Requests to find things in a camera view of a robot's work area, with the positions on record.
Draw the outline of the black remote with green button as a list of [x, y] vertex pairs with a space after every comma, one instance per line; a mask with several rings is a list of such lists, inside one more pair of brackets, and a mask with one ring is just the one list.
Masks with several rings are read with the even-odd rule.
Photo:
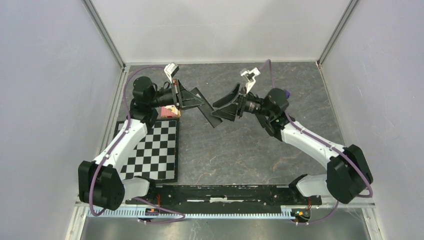
[[223, 122], [223, 120], [219, 117], [212, 115], [212, 112], [214, 109], [210, 105], [210, 103], [207, 101], [207, 99], [204, 97], [204, 95], [200, 92], [200, 90], [197, 87], [195, 87], [190, 92], [203, 100], [204, 104], [201, 106], [198, 106], [197, 108], [200, 110], [200, 112], [203, 114], [203, 116], [206, 118], [209, 124], [213, 128], [216, 128], [218, 125], [220, 125]]

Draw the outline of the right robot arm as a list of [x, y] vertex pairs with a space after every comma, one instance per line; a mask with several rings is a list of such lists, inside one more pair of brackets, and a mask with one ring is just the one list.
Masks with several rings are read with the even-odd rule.
[[265, 97], [259, 97], [236, 84], [213, 104], [194, 90], [182, 90], [177, 95], [176, 106], [179, 110], [206, 106], [209, 108], [206, 116], [232, 122], [245, 113], [253, 114], [269, 136], [298, 148], [320, 163], [325, 174], [304, 174], [290, 183], [288, 196], [295, 204], [302, 204], [311, 196], [331, 196], [343, 204], [355, 198], [372, 198], [374, 180], [362, 149], [354, 144], [334, 143], [308, 130], [286, 112], [288, 98], [289, 93], [281, 88], [272, 88]]

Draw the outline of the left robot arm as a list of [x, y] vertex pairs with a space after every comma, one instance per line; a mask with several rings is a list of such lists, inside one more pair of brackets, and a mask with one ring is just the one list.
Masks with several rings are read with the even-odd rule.
[[135, 197], [145, 204], [156, 200], [157, 190], [150, 186], [151, 180], [141, 176], [122, 179], [120, 170], [130, 152], [154, 126], [159, 116], [157, 109], [174, 105], [178, 110], [188, 110], [206, 104], [176, 78], [159, 88], [149, 77], [138, 77], [133, 82], [132, 96], [118, 134], [94, 160], [82, 161], [77, 169], [79, 199], [89, 205], [96, 217], [105, 210], [116, 210], [124, 201]]

